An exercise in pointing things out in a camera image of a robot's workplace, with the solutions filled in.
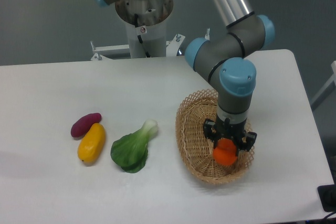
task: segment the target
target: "plastic food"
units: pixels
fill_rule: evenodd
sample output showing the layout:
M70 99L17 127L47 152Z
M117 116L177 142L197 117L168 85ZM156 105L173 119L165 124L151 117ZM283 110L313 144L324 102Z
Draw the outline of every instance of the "plastic food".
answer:
M123 136L111 147L111 158L125 172L137 173L146 164L148 142L158 132L158 123L148 119L134 133Z
M71 128L71 136L72 137L81 137L88 133L91 126L94 123L99 123L101 121L100 113L92 113L83 116L79 119Z
M212 156L220 165L229 166L237 160L236 152L235 144L230 139L223 138L218 141Z
M78 146L78 157L85 163L93 163L99 157L106 139L105 129L95 123Z

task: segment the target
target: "yellow mango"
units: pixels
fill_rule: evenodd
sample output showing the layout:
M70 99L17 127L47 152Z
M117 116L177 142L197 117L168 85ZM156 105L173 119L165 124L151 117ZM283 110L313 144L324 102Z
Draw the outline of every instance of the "yellow mango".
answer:
M78 146L79 159L85 163L95 162L104 147L105 139L104 127L99 123L94 123Z

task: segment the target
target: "toy vegetable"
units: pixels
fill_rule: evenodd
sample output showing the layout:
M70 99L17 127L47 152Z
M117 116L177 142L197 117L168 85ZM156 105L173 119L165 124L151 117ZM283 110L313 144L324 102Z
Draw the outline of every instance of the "toy vegetable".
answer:
M125 172L137 173L146 164L148 142L158 132L158 123L148 119L134 133L123 136L111 147L111 158Z

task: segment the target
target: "screw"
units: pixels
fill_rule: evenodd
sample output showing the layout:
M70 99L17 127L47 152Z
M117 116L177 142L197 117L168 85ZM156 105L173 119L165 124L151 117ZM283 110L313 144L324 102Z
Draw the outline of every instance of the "screw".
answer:
M180 34L176 34L176 42L180 42L180 39L181 39L181 35Z

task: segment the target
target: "black cable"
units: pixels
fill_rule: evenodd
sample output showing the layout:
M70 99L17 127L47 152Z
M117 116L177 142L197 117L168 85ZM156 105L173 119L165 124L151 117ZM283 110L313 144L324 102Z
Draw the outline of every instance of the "black cable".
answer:
M138 23L138 14L134 14L134 26L137 28L139 27L139 23ZM145 45L143 44L143 40L141 38L141 35L138 35L138 41L139 43L142 45L142 49L144 50L144 53L146 55L147 58L151 58L151 55L149 54L149 52L145 49Z
M334 212L332 212L332 213L326 215L326 216L322 219L322 223L324 223L330 216L333 216L333 215L335 215L335 214L336 214L336 211L334 211Z

